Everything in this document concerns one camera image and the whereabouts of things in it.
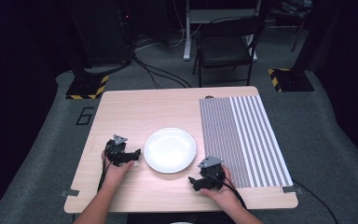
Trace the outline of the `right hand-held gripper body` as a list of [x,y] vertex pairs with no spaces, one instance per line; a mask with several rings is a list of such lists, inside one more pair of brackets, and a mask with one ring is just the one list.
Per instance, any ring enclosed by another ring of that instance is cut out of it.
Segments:
[[222,162],[219,158],[207,156],[199,164],[202,179],[198,186],[204,186],[206,189],[220,190],[226,177],[222,168]]

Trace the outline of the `white round plate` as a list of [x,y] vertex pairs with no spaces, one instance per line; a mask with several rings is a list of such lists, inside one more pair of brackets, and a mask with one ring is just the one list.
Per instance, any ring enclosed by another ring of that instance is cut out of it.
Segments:
[[155,171],[175,174],[185,170],[196,158],[197,146],[193,137],[178,128],[154,132],[145,142],[146,163]]

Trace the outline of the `white desk frame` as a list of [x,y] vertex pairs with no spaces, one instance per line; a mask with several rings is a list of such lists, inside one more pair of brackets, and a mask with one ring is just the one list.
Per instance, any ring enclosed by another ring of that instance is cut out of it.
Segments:
[[238,9],[192,9],[190,6],[190,0],[186,0],[186,39],[183,60],[188,62],[191,55],[191,28],[193,23],[203,24],[217,19],[223,19],[228,17],[244,17],[244,16],[257,16],[260,12],[261,0],[255,0],[255,4],[250,8],[238,8]]

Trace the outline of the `grey white striped mat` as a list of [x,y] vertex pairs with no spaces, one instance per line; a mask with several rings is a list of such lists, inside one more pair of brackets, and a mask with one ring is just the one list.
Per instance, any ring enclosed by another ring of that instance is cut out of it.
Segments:
[[293,184],[261,98],[200,100],[205,154],[224,161],[238,188]]

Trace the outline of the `black base with hazard stripes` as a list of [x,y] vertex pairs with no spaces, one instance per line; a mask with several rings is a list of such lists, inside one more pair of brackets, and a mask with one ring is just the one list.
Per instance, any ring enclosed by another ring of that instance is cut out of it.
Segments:
[[304,73],[295,73],[290,69],[269,69],[269,77],[277,92],[314,91],[308,77]]
[[76,77],[66,92],[66,99],[98,99],[105,88],[108,76]]

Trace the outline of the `person's left hand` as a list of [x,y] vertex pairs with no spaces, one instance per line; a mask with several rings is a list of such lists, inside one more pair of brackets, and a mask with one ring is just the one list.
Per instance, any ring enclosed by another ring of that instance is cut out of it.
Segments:
[[103,183],[119,184],[124,178],[125,174],[134,165],[134,161],[115,166],[110,160],[102,153],[103,160]]

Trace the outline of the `dark cabinet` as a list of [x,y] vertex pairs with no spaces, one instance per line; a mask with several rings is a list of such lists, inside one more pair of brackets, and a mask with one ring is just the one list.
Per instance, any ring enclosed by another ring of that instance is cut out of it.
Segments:
[[121,17],[120,0],[65,0],[89,65],[131,62],[131,36]]

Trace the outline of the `black folding chair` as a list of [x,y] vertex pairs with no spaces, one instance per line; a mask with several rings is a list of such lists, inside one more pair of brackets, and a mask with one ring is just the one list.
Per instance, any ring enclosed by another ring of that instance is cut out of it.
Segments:
[[232,17],[211,21],[200,29],[196,40],[196,56],[192,74],[198,73],[202,86],[202,70],[247,66],[243,81],[247,85],[253,70],[255,47],[265,28],[259,16]]

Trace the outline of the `dark chair with clutter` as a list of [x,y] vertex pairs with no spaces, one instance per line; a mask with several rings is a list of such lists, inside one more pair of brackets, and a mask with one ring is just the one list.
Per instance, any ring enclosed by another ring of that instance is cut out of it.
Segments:
[[275,18],[278,27],[296,27],[295,51],[306,18],[313,10],[312,0],[271,0],[269,14]]

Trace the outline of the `person's right hand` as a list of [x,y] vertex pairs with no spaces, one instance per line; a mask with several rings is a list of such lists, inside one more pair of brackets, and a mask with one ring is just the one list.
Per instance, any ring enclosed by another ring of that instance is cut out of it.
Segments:
[[220,190],[201,189],[200,194],[214,200],[222,209],[240,205],[240,202],[235,193],[227,186],[223,186]]

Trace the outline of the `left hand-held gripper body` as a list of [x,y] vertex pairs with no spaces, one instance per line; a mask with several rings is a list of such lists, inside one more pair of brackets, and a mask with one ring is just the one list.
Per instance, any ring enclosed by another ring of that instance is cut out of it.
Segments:
[[115,166],[128,162],[125,153],[126,141],[127,138],[115,134],[105,145],[105,156]]

